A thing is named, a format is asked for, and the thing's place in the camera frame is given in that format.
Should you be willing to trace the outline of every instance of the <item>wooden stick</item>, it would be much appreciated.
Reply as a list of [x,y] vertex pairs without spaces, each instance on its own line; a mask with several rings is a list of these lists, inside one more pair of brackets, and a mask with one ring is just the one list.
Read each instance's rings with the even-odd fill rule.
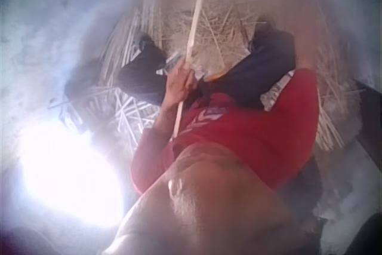
[[[190,31],[189,40],[187,43],[186,68],[189,68],[188,65],[190,65],[190,61],[192,58],[192,50],[195,44],[196,28],[198,27],[199,18],[201,15],[202,4],[203,4],[203,0],[196,0],[195,10],[193,13],[192,24],[191,24],[191,31]],[[178,136],[182,111],[183,111],[183,102],[180,102],[178,105],[177,117],[175,120],[173,138],[176,138]]]

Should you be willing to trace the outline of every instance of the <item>red shirt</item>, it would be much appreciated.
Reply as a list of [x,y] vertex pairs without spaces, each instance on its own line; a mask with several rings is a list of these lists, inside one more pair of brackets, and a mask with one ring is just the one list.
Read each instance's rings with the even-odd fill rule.
[[193,105],[182,118],[176,139],[143,131],[131,164],[135,188],[145,192],[193,143],[214,142],[243,160],[274,189],[294,177],[312,153],[319,116],[315,73],[298,69],[270,112],[236,105],[216,93],[208,106]]

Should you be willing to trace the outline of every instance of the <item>sunlight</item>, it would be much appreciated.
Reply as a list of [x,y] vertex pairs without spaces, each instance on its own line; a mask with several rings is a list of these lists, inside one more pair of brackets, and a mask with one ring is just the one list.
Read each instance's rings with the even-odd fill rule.
[[111,166],[60,122],[25,129],[21,161],[30,193],[51,208],[97,226],[123,216],[121,189]]

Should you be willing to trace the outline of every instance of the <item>black pants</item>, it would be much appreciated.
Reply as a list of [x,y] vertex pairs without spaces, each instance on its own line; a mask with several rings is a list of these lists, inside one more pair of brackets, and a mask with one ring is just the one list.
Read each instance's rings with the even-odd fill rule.
[[[273,30],[252,40],[254,52],[214,82],[199,81],[198,89],[187,102],[211,93],[228,94],[243,107],[263,108],[260,96],[271,89],[287,72],[295,68],[294,38],[291,34]],[[165,95],[167,76],[156,71],[165,66],[162,51],[147,44],[143,51],[118,75],[118,85],[127,94],[160,106]]]

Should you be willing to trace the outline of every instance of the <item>person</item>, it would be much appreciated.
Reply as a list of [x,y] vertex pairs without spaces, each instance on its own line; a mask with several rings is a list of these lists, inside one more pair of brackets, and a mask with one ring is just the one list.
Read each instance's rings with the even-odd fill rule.
[[[184,59],[157,75],[165,57],[139,39],[118,83],[161,109],[131,163],[141,197],[104,254],[300,254],[306,236],[276,191],[310,158],[318,126],[315,32],[303,16],[294,36],[259,19],[251,54],[213,82],[196,82]],[[293,69],[264,111],[260,96]]]

